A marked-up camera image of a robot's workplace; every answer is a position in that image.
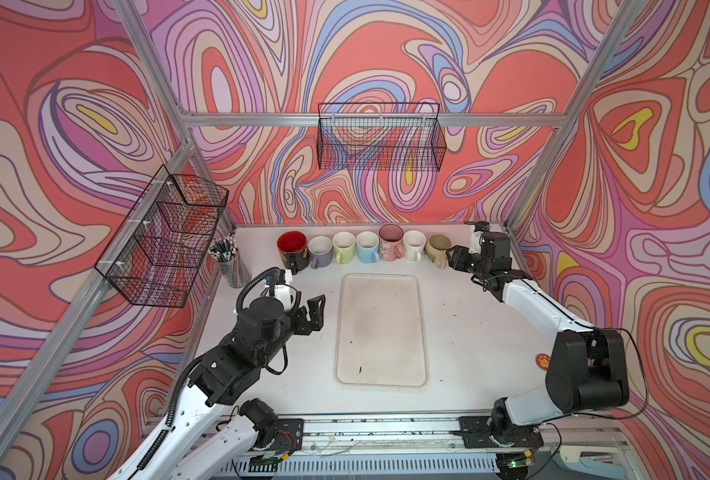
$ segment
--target blue mug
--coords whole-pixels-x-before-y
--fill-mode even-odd
[[[307,243],[310,250],[310,266],[323,268],[331,264],[333,258],[333,244],[327,236],[316,236]]]
[[[357,257],[364,264],[375,264],[379,261],[379,235],[374,232],[360,232],[355,239]]]

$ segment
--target mug handle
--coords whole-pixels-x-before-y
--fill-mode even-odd
[[[433,263],[440,270],[443,270],[444,268],[446,268],[446,264],[448,263],[448,261],[446,260],[446,252],[443,252],[442,255],[438,255],[438,257],[435,259],[435,261]]]

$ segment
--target pink mug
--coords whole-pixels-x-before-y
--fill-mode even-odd
[[[406,248],[403,246],[403,229],[398,225],[385,225],[379,229],[379,258],[386,262],[403,258]]]

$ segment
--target red mug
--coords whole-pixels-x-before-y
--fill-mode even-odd
[[[379,229],[379,258],[386,262],[403,258],[406,248],[403,246],[403,229],[398,225],[385,225]]]
[[[283,266],[293,275],[298,274],[310,264],[310,251],[307,249],[307,237],[296,230],[286,232],[277,239],[277,251],[281,254]]]

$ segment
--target psychedelic patterned wall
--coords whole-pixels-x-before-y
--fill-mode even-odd
[[[307,112],[322,101],[564,110],[613,0],[160,0],[144,19],[185,110]],[[440,173],[321,172],[315,128],[201,128],[238,223],[501,221],[548,135],[448,128]]]
[[[550,131],[462,128],[439,172],[377,172],[321,171],[316,128],[200,130],[214,139],[201,149],[216,152],[209,168],[239,224],[502,221]]]
[[[710,2],[648,3],[523,220],[542,286],[637,338],[650,406],[622,428],[650,476],[710,478]]]
[[[52,3],[0,2],[0,403],[178,145],[110,2]],[[133,448],[212,277],[184,310],[108,295],[1,474],[76,477]]]

